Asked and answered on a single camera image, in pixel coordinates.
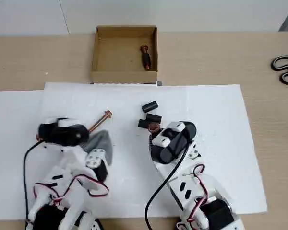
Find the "open cardboard box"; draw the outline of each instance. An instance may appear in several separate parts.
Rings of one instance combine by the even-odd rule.
[[[152,67],[142,64],[141,45],[148,45]],[[155,84],[158,72],[155,26],[98,26],[93,54],[94,83]]]

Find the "white paper sheet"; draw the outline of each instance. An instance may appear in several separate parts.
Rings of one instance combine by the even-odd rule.
[[[162,182],[148,152],[147,130],[141,105],[156,100],[152,111],[162,125],[190,120],[198,128],[197,146],[207,162],[207,173],[225,187],[238,213],[267,209],[250,126],[238,85],[141,87],[48,83],[41,121],[49,116],[78,118],[87,127],[109,109],[113,117],[101,128],[110,131],[114,158],[107,185],[108,197],[90,200],[100,217],[142,217],[144,207]],[[179,208],[169,190],[153,201],[150,216],[177,216]]]
[[[0,219],[24,219],[23,157],[36,143],[43,91],[0,92]],[[32,185],[58,158],[34,149],[27,161],[29,204]]]

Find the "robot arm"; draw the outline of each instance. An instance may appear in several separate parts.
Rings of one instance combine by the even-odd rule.
[[[167,185],[180,207],[181,230],[244,230],[225,189],[204,174],[204,160],[196,150],[196,127],[191,122],[171,122],[165,129],[153,129],[150,153],[163,178],[172,172],[181,152],[188,148],[179,168]]]
[[[27,230],[102,230],[86,198],[108,194],[104,184],[112,163],[107,131],[90,134],[73,119],[52,119],[41,124],[38,138],[45,151],[62,155],[47,176],[34,185],[36,200],[28,214]]]

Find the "table surface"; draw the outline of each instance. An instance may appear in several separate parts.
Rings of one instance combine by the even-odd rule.
[[[269,67],[272,58],[288,54],[288,32],[160,33],[158,45],[164,85],[241,85],[268,202],[267,213],[242,219],[249,230],[288,229],[288,86]],[[89,82],[93,46],[92,34],[0,37],[0,90]],[[151,221],[155,230],[171,230],[176,220]],[[102,223],[106,230],[147,229],[143,218]],[[0,221],[0,229],[23,228],[21,220]]]

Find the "scissors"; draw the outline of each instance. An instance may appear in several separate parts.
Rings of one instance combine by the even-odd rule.
[[[277,62],[280,60],[288,60],[288,55],[282,55],[279,57],[276,57],[272,62],[271,62],[271,69],[274,71],[282,71],[282,70],[287,70],[287,72],[283,73],[280,75],[279,80],[288,85],[288,79],[286,79],[288,77],[288,64],[285,64],[283,66],[277,66]]]

